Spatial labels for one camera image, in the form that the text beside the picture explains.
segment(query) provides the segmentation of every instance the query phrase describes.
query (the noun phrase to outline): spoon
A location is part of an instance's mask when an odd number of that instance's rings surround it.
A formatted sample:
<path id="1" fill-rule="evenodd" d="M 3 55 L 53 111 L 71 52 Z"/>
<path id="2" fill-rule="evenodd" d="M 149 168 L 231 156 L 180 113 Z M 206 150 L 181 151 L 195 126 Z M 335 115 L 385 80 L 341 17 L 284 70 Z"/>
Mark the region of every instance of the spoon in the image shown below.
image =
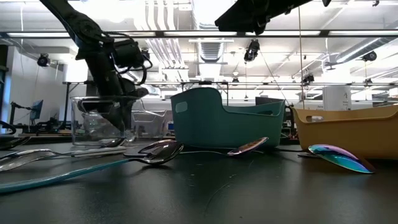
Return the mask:
<path id="1" fill-rule="evenodd" d="M 118 154 L 126 150 L 125 147 L 121 147 L 125 142 L 125 139 L 113 140 L 100 149 L 89 149 L 83 151 L 70 151 L 70 152 L 55 152 L 51 149 L 33 149 L 21 152 L 13 152 L 11 154 L 0 157 L 0 172 L 15 169 L 17 167 L 26 165 L 28 163 L 44 159 L 46 157 L 57 157 L 57 156 L 102 156 L 107 154 Z"/>
<path id="2" fill-rule="evenodd" d="M 290 149 L 275 149 L 282 152 L 306 152 Z M 365 159 L 355 156 L 346 149 L 327 144 L 316 144 L 308 147 L 311 154 L 299 154 L 300 157 L 322 158 L 328 162 L 363 174 L 375 173 L 375 168 Z"/>
<path id="3" fill-rule="evenodd" d="M 13 147 L 17 147 L 20 145 L 23 145 L 27 143 L 30 140 L 30 137 L 24 137 L 24 138 L 17 138 L 8 142 L 3 142 L 0 145 L 0 151 L 2 150 L 9 150 L 12 149 Z"/>
<path id="4" fill-rule="evenodd" d="M 260 138 L 258 140 L 255 140 L 253 142 L 247 143 L 243 146 L 240 146 L 236 149 L 232 149 L 231 151 L 229 151 L 226 155 L 229 157 L 235 157 L 235 156 L 241 156 L 245 153 L 254 151 L 255 149 L 259 148 L 260 146 L 262 146 L 269 138 L 268 137 L 263 137 Z M 147 154 L 148 152 L 150 152 L 151 150 L 153 150 L 153 148 L 155 147 L 159 147 L 159 146 L 163 146 L 168 144 L 168 142 L 173 141 L 173 140 L 161 140 L 161 141 L 157 141 L 153 144 L 148 145 L 147 147 L 141 149 L 138 154 L 134 153 L 134 149 L 131 150 L 127 150 L 124 155 L 125 156 L 130 156 L 130 157 L 141 157 L 140 154 Z M 211 152 L 211 153 L 217 153 L 217 154 L 222 154 L 225 155 L 221 152 L 216 152 L 216 151 L 191 151 L 191 152 L 181 152 L 181 154 L 188 154 L 188 153 L 198 153 L 198 152 Z"/>
<path id="5" fill-rule="evenodd" d="M 103 170 L 103 169 L 106 169 L 109 167 L 119 166 L 121 164 L 125 164 L 125 163 L 131 162 L 131 161 L 137 161 L 137 162 L 141 162 L 141 163 L 149 164 L 149 165 L 160 165 L 160 164 L 164 164 L 164 163 L 172 160 L 178 153 L 181 152 L 182 149 L 183 149 L 183 144 L 173 141 L 173 142 L 170 142 L 168 145 L 157 147 L 155 150 L 148 153 L 143 158 L 132 157 L 132 158 L 116 161 L 116 162 L 110 162 L 107 164 L 100 164 L 97 166 L 74 170 L 74 171 L 56 175 L 53 177 L 44 177 L 44 178 L 25 180 L 25 181 L 14 182 L 14 183 L 9 183 L 9 184 L 0 184 L 0 194 L 16 192 L 16 191 L 20 191 L 20 190 L 33 189 L 36 187 L 54 184 L 56 182 L 67 180 L 67 179 L 70 179 L 73 177 L 78 177 L 78 176 L 84 175 L 84 174 L 89 174 L 89 173 L 92 173 L 92 172 L 95 172 L 98 170 Z"/>

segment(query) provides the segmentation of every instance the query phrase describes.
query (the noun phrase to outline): ceiling light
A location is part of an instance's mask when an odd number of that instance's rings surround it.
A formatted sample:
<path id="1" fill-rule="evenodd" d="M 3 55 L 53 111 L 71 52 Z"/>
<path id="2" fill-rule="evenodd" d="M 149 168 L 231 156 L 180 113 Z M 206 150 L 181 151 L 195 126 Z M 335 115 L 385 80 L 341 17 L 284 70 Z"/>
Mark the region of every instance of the ceiling light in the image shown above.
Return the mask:
<path id="1" fill-rule="evenodd" d="M 233 39 L 189 39 L 189 43 L 233 43 Z"/>
<path id="2" fill-rule="evenodd" d="M 69 34 L 67 32 L 9 32 L 7 33 L 7 35 L 14 38 L 69 37 Z"/>
<path id="3" fill-rule="evenodd" d="M 121 32 L 123 34 L 127 34 L 131 37 L 155 37 L 156 33 L 155 32 L 148 32 L 148 31 L 142 31 L 142 32 Z M 120 37 L 120 35 L 112 35 L 110 34 L 111 37 Z"/>
<path id="4" fill-rule="evenodd" d="M 238 79 L 237 77 L 235 77 L 235 78 L 232 79 L 232 82 L 233 82 L 233 83 L 238 83 L 238 82 L 239 82 L 239 79 Z"/>
<path id="5" fill-rule="evenodd" d="M 321 32 L 319 30 L 302 30 L 301 35 L 319 35 Z M 255 33 L 247 32 L 248 36 L 255 36 Z M 299 30 L 266 30 L 260 36 L 272 36 L 272 35 L 300 35 Z"/>
<path id="6" fill-rule="evenodd" d="M 335 30 L 329 35 L 398 35 L 398 30 Z"/>
<path id="7" fill-rule="evenodd" d="M 107 19 L 114 23 L 125 19 L 125 8 L 121 7 L 119 0 L 84 0 L 83 3 L 77 10 L 89 17 Z"/>
<path id="8" fill-rule="evenodd" d="M 234 36 L 236 32 L 220 32 L 220 31 L 167 31 L 164 32 L 165 36 L 180 36 L 180 37 L 190 37 L 190 36 Z"/>

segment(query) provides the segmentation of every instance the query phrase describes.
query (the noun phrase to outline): ductwork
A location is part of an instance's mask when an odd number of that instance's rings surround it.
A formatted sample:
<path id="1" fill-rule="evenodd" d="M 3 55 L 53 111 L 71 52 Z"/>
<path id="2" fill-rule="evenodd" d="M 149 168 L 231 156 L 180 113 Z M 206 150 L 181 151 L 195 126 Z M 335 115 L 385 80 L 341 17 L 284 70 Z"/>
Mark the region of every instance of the ductwork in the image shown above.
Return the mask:
<path id="1" fill-rule="evenodd" d="M 398 21 L 393 22 L 387 26 L 386 29 L 398 29 Z M 335 58 L 335 62 L 330 65 L 336 65 L 340 63 L 346 63 L 358 57 L 361 57 L 372 50 L 379 48 L 389 42 L 395 40 L 397 37 L 380 37 L 380 38 L 368 38 L 354 45 L 350 49 L 338 54 Z"/>
<path id="2" fill-rule="evenodd" d="M 217 30 L 214 16 L 222 15 L 233 0 L 192 0 L 192 14 L 195 28 L 198 30 Z M 218 62 L 223 55 L 225 43 L 197 43 L 199 62 Z M 200 75 L 205 79 L 215 79 L 220 75 L 221 65 L 201 64 Z"/>

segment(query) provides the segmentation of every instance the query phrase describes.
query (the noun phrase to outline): ceiling pipe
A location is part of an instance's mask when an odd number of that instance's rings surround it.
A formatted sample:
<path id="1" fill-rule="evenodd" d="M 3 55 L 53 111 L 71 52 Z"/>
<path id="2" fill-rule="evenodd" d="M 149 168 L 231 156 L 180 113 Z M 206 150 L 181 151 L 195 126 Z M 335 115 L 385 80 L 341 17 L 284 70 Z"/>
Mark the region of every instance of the ceiling pipe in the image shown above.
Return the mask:
<path id="1" fill-rule="evenodd" d="M 176 29 L 174 26 L 174 1 L 173 0 L 167 1 L 167 25 L 169 27 L 169 30 Z M 174 38 L 174 39 L 170 40 L 169 46 L 172 49 L 175 60 L 179 63 L 180 67 L 185 68 L 185 63 L 182 58 L 182 53 L 181 53 L 180 44 L 178 42 L 178 39 Z"/>
<path id="2" fill-rule="evenodd" d="M 387 26 L 386 29 L 398 29 L 398 21 L 393 22 L 391 25 Z M 397 37 L 367 38 L 360 43 L 352 46 L 350 49 L 338 54 L 335 58 L 335 62 L 332 62 L 330 65 L 347 63 L 383 45 L 388 44 L 396 38 Z"/>
<path id="3" fill-rule="evenodd" d="M 221 15 L 232 4 L 232 0 L 191 0 L 193 23 L 197 30 L 217 30 L 211 16 Z M 198 65 L 202 78 L 216 80 L 221 73 L 221 65 L 209 65 L 206 62 L 218 62 L 224 52 L 225 43 L 196 43 L 198 59 L 205 64 Z"/>
<path id="4" fill-rule="evenodd" d="M 155 0 L 150 0 L 148 1 L 148 25 L 151 30 L 157 30 L 157 26 L 155 24 Z M 161 55 L 164 56 L 166 61 L 169 63 L 171 67 L 174 67 L 174 62 L 172 58 L 170 57 L 169 51 L 165 47 L 163 40 L 162 39 L 154 39 L 155 42 L 155 47 L 158 48 L 158 50 L 161 53 Z"/>
<path id="5" fill-rule="evenodd" d="M 157 0 L 157 24 L 159 25 L 161 30 L 167 30 L 166 24 L 164 21 L 164 11 L 165 11 L 165 7 L 164 7 L 163 0 Z M 169 49 L 171 51 L 171 54 L 173 55 L 174 60 L 172 60 L 172 61 L 174 61 L 175 67 L 181 67 L 180 62 L 177 59 L 177 54 L 175 53 L 174 47 L 172 45 L 172 41 L 170 39 L 165 39 L 165 40 L 162 39 L 161 41 L 162 42 L 166 41 L 167 46 L 169 46 L 167 48 L 163 42 L 163 46 L 165 47 L 165 49 L 167 51 L 167 55 L 170 56 Z"/>
<path id="6" fill-rule="evenodd" d="M 138 17 L 134 18 L 134 25 L 137 30 L 149 30 L 148 23 L 146 21 L 146 4 L 145 1 L 140 1 L 140 4 L 138 4 L 138 11 L 141 12 Z M 152 49 L 154 52 L 155 56 L 157 59 L 163 64 L 165 68 L 170 67 L 168 61 L 164 58 L 164 55 L 162 55 L 162 52 L 160 49 L 158 49 L 156 46 L 156 43 L 153 39 L 146 39 L 145 42 L 149 46 L 149 48 Z"/>

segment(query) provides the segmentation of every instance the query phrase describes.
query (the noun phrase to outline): computer monitor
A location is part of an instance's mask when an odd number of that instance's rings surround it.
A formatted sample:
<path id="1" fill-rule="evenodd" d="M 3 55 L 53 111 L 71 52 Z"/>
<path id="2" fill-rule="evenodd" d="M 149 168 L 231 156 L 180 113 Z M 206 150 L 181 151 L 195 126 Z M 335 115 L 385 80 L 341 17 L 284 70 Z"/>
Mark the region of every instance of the computer monitor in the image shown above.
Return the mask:
<path id="1" fill-rule="evenodd" d="M 42 112 L 43 100 L 39 100 L 33 103 L 32 111 L 30 111 L 30 119 L 35 120 L 40 118 Z"/>

